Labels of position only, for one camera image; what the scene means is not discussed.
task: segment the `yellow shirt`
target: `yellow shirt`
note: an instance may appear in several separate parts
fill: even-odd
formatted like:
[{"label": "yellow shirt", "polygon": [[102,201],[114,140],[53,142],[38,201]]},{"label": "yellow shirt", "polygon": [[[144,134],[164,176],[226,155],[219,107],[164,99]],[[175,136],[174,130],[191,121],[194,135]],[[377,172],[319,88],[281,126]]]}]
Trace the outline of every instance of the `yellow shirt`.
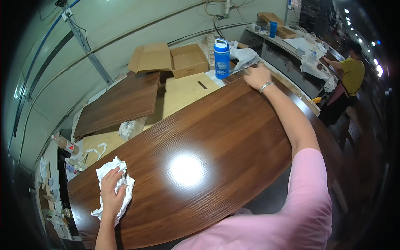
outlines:
[{"label": "yellow shirt", "polygon": [[341,61],[340,64],[344,72],[342,78],[343,86],[351,96],[355,96],[364,79],[364,64],[360,60],[353,58],[347,58]]}]

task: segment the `silver bracelet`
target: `silver bracelet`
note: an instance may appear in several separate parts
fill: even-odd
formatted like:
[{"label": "silver bracelet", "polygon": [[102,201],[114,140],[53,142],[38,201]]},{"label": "silver bracelet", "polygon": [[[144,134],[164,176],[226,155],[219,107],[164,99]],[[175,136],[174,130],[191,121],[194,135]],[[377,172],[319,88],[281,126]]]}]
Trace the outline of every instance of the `silver bracelet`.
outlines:
[{"label": "silver bracelet", "polygon": [[260,93],[262,93],[262,91],[265,89],[266,86],[274,84],[273,82],[266,82],[260,89]]}]

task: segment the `woman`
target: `woman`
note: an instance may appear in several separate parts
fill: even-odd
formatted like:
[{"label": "woman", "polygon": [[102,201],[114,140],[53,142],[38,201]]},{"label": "woman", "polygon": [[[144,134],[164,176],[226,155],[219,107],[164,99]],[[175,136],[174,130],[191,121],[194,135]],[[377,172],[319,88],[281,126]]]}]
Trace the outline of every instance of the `woman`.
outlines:
[{"label": "woman", "polygon": [[353,40],[347,42],[350,49],[350,58],[335,62],[323,59],[336,70],[343,71],[342,82],[339,82],[331,97],[321,108],[318,118],[325,126],[335,124],[348,106],[353,106],[357,101],[357,92],[364,80],[364,64],[361,61],[361,45]]},{"label": "woman", "polygon": [[[263,65],[249,68],[243,78],[268,98],[292,145],[286,203],[276,214],[225,218],[173,249],[324,249],[331,234],[332,203],[315,132],[301,110],[271,82],[271,73]],[[114,192],[121,176],[117,171],[110,171],[102,181],[103,217],[96,250],[117,249],[114,218],[125,193],[124,188]]]}]

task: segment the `hand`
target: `hand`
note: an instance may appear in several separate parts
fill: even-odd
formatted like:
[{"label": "hand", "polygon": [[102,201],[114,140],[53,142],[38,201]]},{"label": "hand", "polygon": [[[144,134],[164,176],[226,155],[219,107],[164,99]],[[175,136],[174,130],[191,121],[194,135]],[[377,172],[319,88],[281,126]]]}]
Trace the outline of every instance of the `hand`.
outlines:
[{"label": "hand", "polygon": [[114,188],[117,185],[117,181],[124,174],[122,171],[118,172],[119,170],[119,167],[110,170],[101,181],[100,195],[103,201],[102,219],[106,218],[114,221],[122,207],[127,185],[121,186],[118,194],[115,193]]},{"label": "hand", "polygon": [[250,87],[260,91],[266,82],[271,82],[271,72],[263,63],[259,63],[257,68],[247,68],[247,75],[243,76],[244,81]]}]

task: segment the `blue water bottle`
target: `blue water bottle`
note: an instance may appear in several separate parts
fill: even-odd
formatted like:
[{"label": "blue water bottle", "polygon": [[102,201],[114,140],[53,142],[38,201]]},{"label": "blue water bottle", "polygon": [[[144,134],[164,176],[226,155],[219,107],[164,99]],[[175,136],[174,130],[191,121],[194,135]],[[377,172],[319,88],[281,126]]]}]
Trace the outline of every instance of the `blue water bottle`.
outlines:
[{"label": "blue water bottle", "polygon": [[229,76],[229,44],[224,39],[215,39],[214,44],[215,76],[224,79]]},{"label": "blue water bottle", "polygon": [[276,28],[278,27],[278,23],[270,21],[270,24],[271,24],[270,38],[275,38]]}]

